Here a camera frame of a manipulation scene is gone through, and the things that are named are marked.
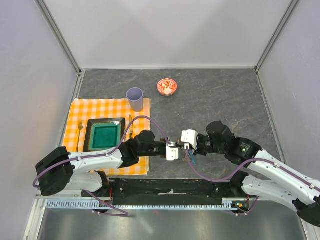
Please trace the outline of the blue keyring handle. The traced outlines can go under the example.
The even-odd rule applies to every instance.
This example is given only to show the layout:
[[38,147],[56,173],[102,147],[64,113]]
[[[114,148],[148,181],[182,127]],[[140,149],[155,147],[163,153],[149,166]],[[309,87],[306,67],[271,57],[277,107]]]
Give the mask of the blue keyring handle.
[[193,152],[191,150],[188,151],[188,155],[189,155],[191,163],[193,165],[195,165],[196,164],[196,160],[195,160],[195,157],[194,157]]

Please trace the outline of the metal chain keyring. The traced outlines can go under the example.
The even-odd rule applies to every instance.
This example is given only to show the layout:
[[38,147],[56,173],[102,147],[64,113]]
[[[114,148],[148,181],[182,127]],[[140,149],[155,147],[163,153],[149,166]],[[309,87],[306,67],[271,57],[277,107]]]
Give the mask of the metal chain keyring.
[[181,150],[181,157],[183,161],[187,161],[187,154],[185,149]]

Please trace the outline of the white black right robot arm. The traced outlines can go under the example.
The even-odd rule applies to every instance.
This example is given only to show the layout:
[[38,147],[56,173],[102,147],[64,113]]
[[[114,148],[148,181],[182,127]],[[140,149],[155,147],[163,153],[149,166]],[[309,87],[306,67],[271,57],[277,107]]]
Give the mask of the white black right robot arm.
[[181,141],[187,152],[196,155],[222,154],[238,166],[228,178],[229,191],[266,198],[293,210],[305,222],[320,225],[320,182],[277,160],[260,145],[236,137],[228,126],[214,121],[206,135],[184,130]]

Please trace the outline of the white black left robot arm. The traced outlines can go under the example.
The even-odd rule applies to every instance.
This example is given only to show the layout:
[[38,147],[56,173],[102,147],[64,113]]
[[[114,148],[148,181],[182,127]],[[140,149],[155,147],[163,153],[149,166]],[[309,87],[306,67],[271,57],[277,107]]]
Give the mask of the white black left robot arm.
[[35,167],[37,177],[33,182],[44,197],[63,190],[87,190],[99,197],[106,196],[110,185],[104,181],[102,169],[122,169],[139,163],[142,157],[160,156],[168,161],[179,159],[182,145],[178,142],[155,140],[152,131],[140,134],[107,150],[69,152],[58,147]]

